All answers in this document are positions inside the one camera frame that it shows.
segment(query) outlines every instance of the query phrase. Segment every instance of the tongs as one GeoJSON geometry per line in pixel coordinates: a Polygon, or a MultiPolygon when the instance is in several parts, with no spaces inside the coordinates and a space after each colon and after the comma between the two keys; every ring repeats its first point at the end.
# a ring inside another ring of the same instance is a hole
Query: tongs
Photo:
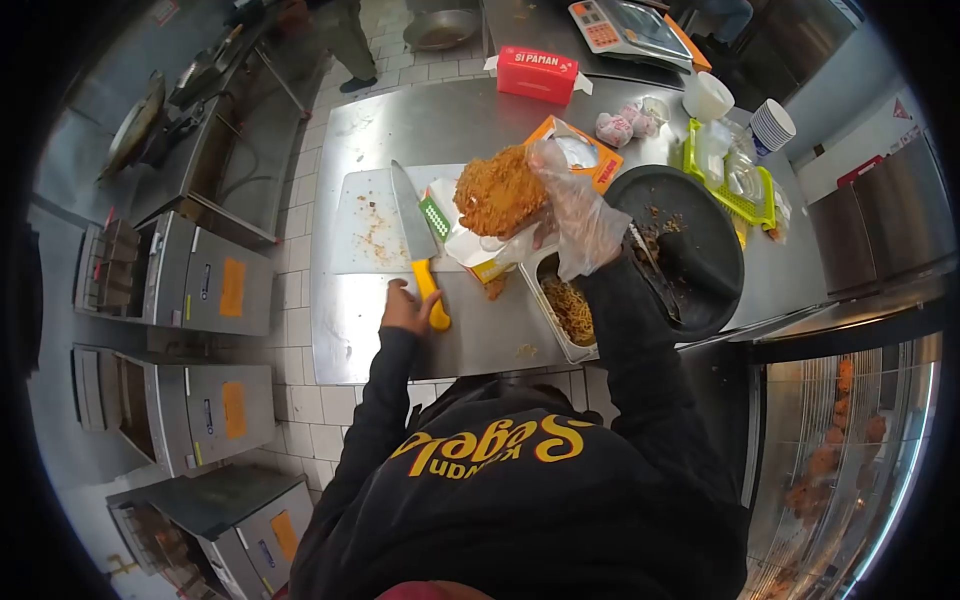
{"type": "Polygon", "coordinates": [[[663,304],[663,308],[666,310],[666,314],[672,321],[677,324],[683,324],[680,315],[680,305],[677,304],[677,297],[673,294],[673,288],[670,287],[670,283],[666,280],[666,276],[663,274],[663,271],[660,270],[660,265],[657,264],[657,261],[654,260],[654,256],[650,254],[650,250],[647,248],[647,243],[643,241],[643,236],[640,235],[639,230],[637,230],[636,225],[630,223],[627,226],[627,231],[630,234],[631,240],[635,242],[640,249],[643,250],[644,255],[647,257],[647,261],[650,263],[649,270],[652,270],[653,273],[650,274],[647,267],[644,267],[642,262],[636,257],[633,252],[629,252],[631,259],[634,261],[636,269],[640,271],[640,274],[646,280],[650,288],[657,294],[657,298],[660,299],[660,303],[663,304]]]}

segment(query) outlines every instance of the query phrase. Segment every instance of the digital scale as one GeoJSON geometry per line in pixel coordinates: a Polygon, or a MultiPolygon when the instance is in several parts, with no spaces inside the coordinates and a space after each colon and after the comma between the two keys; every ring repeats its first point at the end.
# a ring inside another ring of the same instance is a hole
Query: digital scale
{"type": "Polygon", "coordinates": [[[587,0],[567,10],[593,54],[693,73],[693,55],[654,9],[627,0],[587,0]]]}

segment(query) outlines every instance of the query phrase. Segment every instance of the red box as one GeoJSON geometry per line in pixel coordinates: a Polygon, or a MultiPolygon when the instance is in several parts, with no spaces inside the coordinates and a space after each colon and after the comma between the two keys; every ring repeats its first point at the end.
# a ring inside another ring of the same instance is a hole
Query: red box
{"type": "Polygon", "coordinates": [[[496,91],[569,104],[577,61],[540,50],[504,46],[496,62],[496,91]]]}

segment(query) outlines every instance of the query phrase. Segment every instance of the paper food box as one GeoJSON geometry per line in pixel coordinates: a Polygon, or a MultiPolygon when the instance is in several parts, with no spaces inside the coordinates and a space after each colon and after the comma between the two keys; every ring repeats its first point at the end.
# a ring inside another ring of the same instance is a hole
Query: paper food box
{"type": "Polygon", "coordinates": [[[456,180],[435,180],[423,194],[420,211],[444,243],[447,255],[463,265],[480,283],[487,283],[516,262],[507,256],[506,247],[493,252],[484,250],[481,237],[460,225],[461,214],[453,202],[456,191],[456,180]]]}
{"type": "Polygon", "coordinates": [[[589,176],[593,189],[600,194],[607,191],[613,176],[623,166],[621,155],[553,115],[548,116],[523,145],[551,137],[564,149],[570,173],[589,176]]]}
{"type": "Polygon", "coordinates": [[[484,69],[496,77],[496,91],[559,105],[569,104],[574,89],[593,92],[593,83],[580,73],[576,60],[540,50],[504,46],[487,59],[484,69]]]}

